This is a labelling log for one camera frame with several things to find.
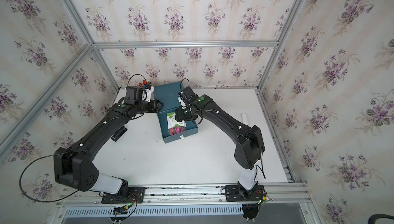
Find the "pink pen holder cup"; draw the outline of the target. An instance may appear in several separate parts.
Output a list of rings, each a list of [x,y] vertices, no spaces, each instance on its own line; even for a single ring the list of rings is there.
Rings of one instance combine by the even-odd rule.
[[[139,87],[149,90],[149,89],[151,89],[152,85],[151,85],[151,82],[143,80],[143,82],[139,83]]]

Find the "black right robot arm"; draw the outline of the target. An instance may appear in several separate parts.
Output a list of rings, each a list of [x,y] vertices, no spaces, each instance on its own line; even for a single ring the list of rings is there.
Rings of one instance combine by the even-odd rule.
[[[208,120],[223,131],[236,145],[234,158],[244,169],[238,185],[245,191],[252,191],[257,186],[255,179],[258,161],[262,161],[265,151],[264,140],[260,128],[249,126],[230,116],[209,96],[179,93],[181,107],[175,111],[177,121],[195,121],[198,117]]]

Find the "black stapler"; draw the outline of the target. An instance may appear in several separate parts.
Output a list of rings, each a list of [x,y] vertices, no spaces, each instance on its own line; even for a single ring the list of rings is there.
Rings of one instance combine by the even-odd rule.
[[[127,132],[127,128],[122,126],[121,128],[119,128],[111,137],[112,141],[117,142],[126,132]]]

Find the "teal drawer cabinet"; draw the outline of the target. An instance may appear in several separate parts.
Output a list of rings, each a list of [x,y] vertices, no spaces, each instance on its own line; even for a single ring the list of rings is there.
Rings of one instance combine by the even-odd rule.
[[[171,112],[181,106],[179,93],[183,88],[184,86],[180,81],[155,87],[153,92],[154,98],[163,104],[163,107],[159,111],[160,113]]]

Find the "green white seed bag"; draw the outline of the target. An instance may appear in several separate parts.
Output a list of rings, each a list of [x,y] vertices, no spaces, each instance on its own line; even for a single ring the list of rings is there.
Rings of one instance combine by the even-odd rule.
[[[167,113],[168,134],[170,136],[182,133],[187,130],[186,122],[177,122],[175,112]]]

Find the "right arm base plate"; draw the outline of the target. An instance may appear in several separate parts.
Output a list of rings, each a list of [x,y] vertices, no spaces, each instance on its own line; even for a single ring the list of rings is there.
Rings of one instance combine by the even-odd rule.
[[[221,194],[227,202],[264,202],[268,200],[267,192],[263,185],[256,184],[251,190],[246,190],[241,185],[226,185]]]

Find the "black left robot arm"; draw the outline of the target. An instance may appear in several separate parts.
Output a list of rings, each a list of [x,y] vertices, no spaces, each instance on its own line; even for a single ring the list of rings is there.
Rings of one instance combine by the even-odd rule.
[[[93,160],[104,144],[137,114],[157,113],[164,104],[159,100],[117,102],[113,104],[104,118],[68,148],[57,149],[53,156],[54,179],[58,184],[79,191],[103,192],[125,196],[128,182],[121,178],[101,173]]]

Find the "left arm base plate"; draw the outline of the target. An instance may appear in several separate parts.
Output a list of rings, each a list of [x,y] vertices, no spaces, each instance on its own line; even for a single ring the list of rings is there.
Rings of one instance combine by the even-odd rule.
[[[109,194],[105,193],[102,197],[101,204],[116,204],[116,203],[133,203],[138,204],[143,202],[146,188],[145,187],[128,187],[128,189],[121,189],[120,193]]]

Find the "aluminium mounting rail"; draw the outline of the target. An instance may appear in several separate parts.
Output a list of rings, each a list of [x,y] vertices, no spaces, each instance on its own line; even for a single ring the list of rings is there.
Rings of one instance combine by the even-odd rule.
[[[230,193],[227,184],[146,185],[140,206],[170,206],[190,204],[226,204]],[[312,197],[304,183],[260,183],[267,192],[268,203],[311,203]],[[97,193],[77,193],[56,207],[101,207]]]

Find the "white eraser stick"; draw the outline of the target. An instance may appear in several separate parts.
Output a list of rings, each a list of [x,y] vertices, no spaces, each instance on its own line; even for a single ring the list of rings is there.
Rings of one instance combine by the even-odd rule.
[[[242,114],[241,114],[241,118],[242,118],[242,123],[243,123],[243,124],[249,125],[248,117],[247,117],[247,114],[246,114],[246,113],[242,113]]]

